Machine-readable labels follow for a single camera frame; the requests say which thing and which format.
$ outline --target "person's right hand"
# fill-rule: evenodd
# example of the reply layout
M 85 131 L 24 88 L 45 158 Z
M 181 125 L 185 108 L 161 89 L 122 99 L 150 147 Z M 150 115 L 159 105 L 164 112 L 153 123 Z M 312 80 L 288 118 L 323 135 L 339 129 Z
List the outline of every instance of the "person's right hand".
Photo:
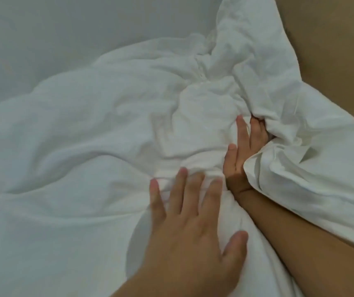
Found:
M 243 169 L 244 162 L 259 152 L 269 139 L 264 120 L 251 117 L 250 135 L 247 131 L 247 124 L 241 115 L 236 118 L 236 124 L 238 126 L 238 145 L 229 144 L 223 167 L 227 188 L 235 198 L 252 188 Z

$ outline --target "skin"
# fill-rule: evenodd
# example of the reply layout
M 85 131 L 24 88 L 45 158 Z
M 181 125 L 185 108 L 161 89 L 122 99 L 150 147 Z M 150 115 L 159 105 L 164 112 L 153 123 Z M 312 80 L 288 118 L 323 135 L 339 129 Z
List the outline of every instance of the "skin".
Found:
M 238 145 L 230 144 L 223 172 L 228 189 L 269 240 L 306 297 L 354 297 L 354 247 L 253 190 L 244 162 L 267 142 L 264 121 L 251 118 L 251 134 L 236 119 Z M 142 267 L 112 297 L 225 297 L 236 287 L 248 234 L 235 233 L 219 249 L 217 222 L 222 180 L 214 180 L 198 210 L 203 173 L 187 179 L 181 168 L 166 211 L 150 182 L 152 233 Z

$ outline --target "hand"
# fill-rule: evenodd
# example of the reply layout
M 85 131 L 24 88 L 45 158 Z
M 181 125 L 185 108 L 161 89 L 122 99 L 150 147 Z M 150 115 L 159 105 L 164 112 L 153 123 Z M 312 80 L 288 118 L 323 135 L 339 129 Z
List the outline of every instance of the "hand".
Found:
M 238 146 L 229 144 L 223 167 L 227 188 L 235 198 L 242 192 L 251 189 L 243 169 L 244 162 L 259 152 L 269 139 L 264 120 L 251 117 L 250 135 L 247 131 L 247 124 L 241 115 L 236 118 L 236 124 L 238 126 Z
M 227 296 L 239 281 L 248 234 L 235 233 L 221 253 L 217 224 L 222 179 L 210 184 L 198 209 L 205 175 L 196 173 L 187 181 L 187 174 L 185 168 L 178 172 L 167 211 L 157 181 L 150 182 L 152 234 L 138 274 L 156 288 L 151 296 Z

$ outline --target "white cloth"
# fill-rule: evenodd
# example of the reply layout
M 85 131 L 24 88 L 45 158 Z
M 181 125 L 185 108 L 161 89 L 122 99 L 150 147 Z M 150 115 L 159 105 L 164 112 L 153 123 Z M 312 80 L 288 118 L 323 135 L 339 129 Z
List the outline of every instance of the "white cloth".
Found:
M 277 138 L 251 184 L 354 242 L 354 118 L 304 84 L 274 0 L 224 0 L 206 39 L 156 39 L 0 103 L 0 297 L 107 297 L 140 265 L 148 185 L 180 166 L 222 175 L 234 120 Z M 223 248 L 250 234 L 234 296 L 299 296 L 269 243 L 224 189 Z

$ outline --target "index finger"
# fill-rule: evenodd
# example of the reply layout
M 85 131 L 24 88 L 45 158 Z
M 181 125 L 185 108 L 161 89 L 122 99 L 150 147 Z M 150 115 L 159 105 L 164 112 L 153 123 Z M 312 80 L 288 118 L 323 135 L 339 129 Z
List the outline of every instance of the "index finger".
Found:
M 209 223 L 210 227 L 217 230 L 218 215 L 221 205 L 221 193 L 223 189 L 223 179 L 216 178 L 213 180 L 204 196 L 199 216 Z

